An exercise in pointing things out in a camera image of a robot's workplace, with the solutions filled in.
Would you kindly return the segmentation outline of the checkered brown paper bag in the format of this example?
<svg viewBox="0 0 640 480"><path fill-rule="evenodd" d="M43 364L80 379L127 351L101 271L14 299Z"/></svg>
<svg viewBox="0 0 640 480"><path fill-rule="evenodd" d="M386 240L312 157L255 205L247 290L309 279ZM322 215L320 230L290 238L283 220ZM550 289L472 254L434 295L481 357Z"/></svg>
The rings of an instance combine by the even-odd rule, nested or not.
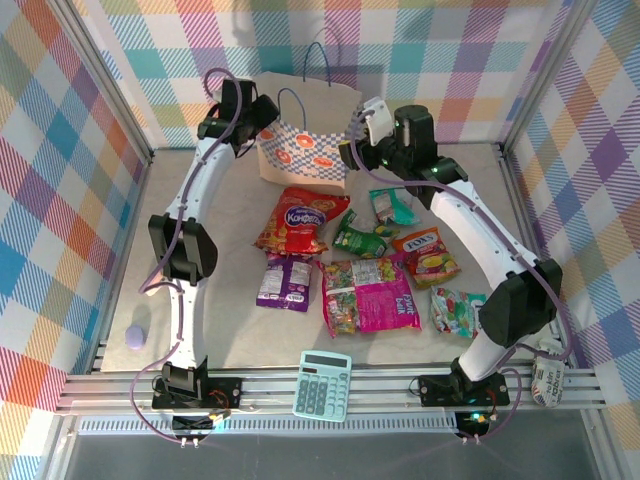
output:
<svg viewBox="0 0 640 480"><path fill-rule="evenodd" d="M279 114L257 137L260 176L272 183L298 186L330 195L347 191L348 168L339 145L346 139L362 94L332 78L326 64L323 80L309 75L315 41L305 52L300 76L265 72L256 77L258 90L269 96Z"/></svg>

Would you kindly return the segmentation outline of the small teal snack bag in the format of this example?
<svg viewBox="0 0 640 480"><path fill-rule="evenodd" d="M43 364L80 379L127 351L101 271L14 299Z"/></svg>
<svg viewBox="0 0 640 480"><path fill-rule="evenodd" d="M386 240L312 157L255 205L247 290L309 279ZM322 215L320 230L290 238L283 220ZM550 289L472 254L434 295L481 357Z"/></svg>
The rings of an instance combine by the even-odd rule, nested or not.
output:
<svg viewBox="0 0 640 480"><path fill-rule="evenodd" d="M413 226L420 223L413 209L415 197L404 188L383 188L369 192L372 207L381 224Z"/></svg>

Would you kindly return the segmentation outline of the red candy snack bag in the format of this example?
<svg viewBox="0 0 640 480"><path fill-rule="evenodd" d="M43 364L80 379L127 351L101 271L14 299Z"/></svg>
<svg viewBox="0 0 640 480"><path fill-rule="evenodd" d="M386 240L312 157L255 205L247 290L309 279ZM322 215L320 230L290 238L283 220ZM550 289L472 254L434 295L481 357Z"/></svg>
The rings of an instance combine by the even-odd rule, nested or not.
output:
<svg viewBox="0 0 640 480"><path fill-rule="evenodd" d="M254 246L279 255L321 254L328 246L318 237L318 230L343 213L349 204L349 196L287 187Z"/></svg>

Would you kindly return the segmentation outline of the green snack bag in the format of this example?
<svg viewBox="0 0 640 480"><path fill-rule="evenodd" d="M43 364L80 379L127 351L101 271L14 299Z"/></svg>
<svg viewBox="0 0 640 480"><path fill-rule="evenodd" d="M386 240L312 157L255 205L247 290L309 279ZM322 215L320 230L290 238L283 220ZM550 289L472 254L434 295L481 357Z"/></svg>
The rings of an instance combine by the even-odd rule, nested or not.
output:
<svg viewBox="0 0 640 480"><path fill-rule="evenodd" d="M358 216L353 209L343 215L332 246L364 259L384 256L399 231Z"/></svg>

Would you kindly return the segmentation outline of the orange fruit candy bag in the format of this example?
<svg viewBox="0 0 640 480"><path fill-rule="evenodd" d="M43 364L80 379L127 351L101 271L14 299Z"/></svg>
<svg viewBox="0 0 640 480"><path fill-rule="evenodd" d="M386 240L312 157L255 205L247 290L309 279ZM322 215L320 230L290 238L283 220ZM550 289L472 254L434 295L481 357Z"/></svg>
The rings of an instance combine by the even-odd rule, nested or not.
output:
<svg viewBox="0 0 640 480"><path fill-rule="evenodd" d="M418 289L448 281L461 272L437 227L394 239L392 246L404 255L404 264Z"/></svg>

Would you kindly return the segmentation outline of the purple snack bag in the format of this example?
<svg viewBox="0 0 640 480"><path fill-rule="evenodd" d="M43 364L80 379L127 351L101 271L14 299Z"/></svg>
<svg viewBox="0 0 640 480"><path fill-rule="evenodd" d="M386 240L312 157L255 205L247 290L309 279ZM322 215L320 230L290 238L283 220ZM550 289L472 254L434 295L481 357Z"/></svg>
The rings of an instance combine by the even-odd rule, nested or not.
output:
<svg viewBox="0 0 640 480"><path fill-rule="evenodd" d="M256 305L306 313L310 304L311 258L275 253L267 253L266 258Z"/></svg>

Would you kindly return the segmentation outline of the large pink candy bag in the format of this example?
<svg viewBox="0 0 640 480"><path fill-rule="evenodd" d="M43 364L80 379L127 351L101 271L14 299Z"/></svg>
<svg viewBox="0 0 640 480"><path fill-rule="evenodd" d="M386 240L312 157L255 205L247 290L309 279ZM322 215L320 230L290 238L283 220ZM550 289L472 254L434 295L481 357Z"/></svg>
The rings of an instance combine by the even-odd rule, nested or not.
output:
<svg viewBox="0 0 640 480"><path fill-rule="evenodd" d="M401 253L320 263L322 311L329 334L420 329L420 314L403 265Z"/></svg>

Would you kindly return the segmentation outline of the strawberry print snack bag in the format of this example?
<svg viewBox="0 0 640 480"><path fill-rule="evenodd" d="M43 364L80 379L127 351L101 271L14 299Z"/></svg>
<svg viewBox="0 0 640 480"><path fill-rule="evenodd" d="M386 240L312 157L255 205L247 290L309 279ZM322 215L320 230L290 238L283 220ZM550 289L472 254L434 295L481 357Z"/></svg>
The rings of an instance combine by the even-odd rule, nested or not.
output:
<svg viewBox="0 0 640 480"><path fill-rule="evenodd" d="M481 329L479 311L486 300L485 294L432 287L430 318L438 332L474 339Z"/></svg>

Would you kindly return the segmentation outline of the light blue calculator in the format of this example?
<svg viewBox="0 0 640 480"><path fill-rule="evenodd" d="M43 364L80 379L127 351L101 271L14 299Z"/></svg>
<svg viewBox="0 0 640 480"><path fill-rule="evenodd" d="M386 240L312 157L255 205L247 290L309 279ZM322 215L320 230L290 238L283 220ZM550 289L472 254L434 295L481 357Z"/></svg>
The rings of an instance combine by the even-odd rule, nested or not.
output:
<svg viewBox="0 0 640 480"><path fill-rule="evenodd" d="M292 413L343 423L346 420L352 359L344 354L307 350L300 356Z"/></svg>

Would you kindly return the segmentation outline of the black controller board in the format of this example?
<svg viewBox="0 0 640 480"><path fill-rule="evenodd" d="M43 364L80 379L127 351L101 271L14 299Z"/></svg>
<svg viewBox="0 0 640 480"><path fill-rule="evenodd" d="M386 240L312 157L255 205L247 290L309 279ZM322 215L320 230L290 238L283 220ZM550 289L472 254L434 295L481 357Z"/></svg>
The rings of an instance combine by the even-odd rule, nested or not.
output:
<svg viewBox="0 0 640 480"><path fill-rule="evenodd" d="M184 431L210 432L226 417L227 414L225 412L204 416L174 416L171 421L171 429L174 433Z"/></svg>
<svg viewBox="0 0 640 480"><path fill-rule="evenodd" d="M490 413L484 411L456 412L455 419L458 435L464 438L483 436L491 425Z"/></svg>

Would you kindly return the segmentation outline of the aluminium side rail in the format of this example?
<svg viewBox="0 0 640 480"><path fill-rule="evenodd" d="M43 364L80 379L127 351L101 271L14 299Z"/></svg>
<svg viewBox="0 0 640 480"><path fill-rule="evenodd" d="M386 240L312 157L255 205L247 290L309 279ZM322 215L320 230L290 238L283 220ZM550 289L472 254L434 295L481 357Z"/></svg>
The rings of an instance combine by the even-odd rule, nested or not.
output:
<svg viewBox="0 0 640 480"><path fill-rule="evenodd" d="M516 217L522 242L529 250L534 252L539 259L546 260L548 255L544 254L538 245L533 224L528 215L525 198L516 178L513 162L514 156L502 143L497 143L495 147L497 163ZM551 322L550 330L553 335L558 337L563 347L568 350L564 363L569 368L576 368L575 341L571 329L571 322L570 318L566 315L566 309L562 303L559 303L556 318Z"/></svg>

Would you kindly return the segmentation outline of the aluminium frame post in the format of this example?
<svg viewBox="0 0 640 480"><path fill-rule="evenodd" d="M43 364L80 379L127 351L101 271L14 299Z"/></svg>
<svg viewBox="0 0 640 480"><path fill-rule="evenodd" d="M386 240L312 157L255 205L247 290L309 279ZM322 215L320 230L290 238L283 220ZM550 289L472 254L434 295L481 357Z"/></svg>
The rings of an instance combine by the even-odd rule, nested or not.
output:
<svg viewBox="0 0 640 480"><path fill-rule="evenodd" d="M525 133L597 3L598 0L562 0L559 12L547 30L552 38L542 42L531 65L534 71L529 71L525 77L524 91L518 94L507 115L498 143L502 153L513 150Z"/></svg>
<svg viewBox="0 0 640 480"><path fill-rule="evenodd" d="M73 0L45 0L45 3L51 8L63 31L69 37L72 46L98 90L104 95L110 111L121 124L134 150L147 165L150 165L154 158L153 148L126 102Z"/></svg>

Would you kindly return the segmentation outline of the aluminium mounting rail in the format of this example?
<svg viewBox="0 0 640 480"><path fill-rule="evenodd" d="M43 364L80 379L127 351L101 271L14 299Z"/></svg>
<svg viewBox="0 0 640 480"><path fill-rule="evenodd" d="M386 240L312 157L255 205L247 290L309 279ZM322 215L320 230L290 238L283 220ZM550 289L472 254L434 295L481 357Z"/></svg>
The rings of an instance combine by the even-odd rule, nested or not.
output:
<svg viewBox="0 0 640 480"><path fill-rule="evenodd" d="M516 398L517 382L522 382L519 408L537 407L530 392L531 366L518 362L512 366L516 373L505 374L511 400ZM422 374L443 373L442 364L431 369L408 364L399 367L369 368L356 366L352 370L347 413L405 413L421 408L416 378ZM215 377L242 379L239 410L257 414L290 413L294 401L296 367L220 369ZM133 372L95 372L90 375L71 375L67 378L55 412L59 415L126 414L132 411L129 389ZM606 406L603 390L591 369L570 369L559 407L567 410L602 409Z"/></svg>

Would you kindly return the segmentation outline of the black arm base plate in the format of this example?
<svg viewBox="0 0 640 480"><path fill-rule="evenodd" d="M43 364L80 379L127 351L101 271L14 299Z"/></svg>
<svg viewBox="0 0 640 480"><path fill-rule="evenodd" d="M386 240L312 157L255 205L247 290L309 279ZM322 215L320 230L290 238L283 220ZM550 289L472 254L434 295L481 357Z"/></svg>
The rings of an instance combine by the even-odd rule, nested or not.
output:
<svg viewBox="0 0 640 480"><path fill-rule="evenodd" d="M473 382L471 386L455 385L450 375L421 375L418 377L418 394L423 407L493 407L510 404L505 377L499 373Z"/></svg>
<svg viewBox="0 0 640 480"><path fill-rule="evenodd" d="M194 390L170 386L160 375L152 381L152 408L160 409L237 409L242 379L209 377L195 381Z"/></svg>

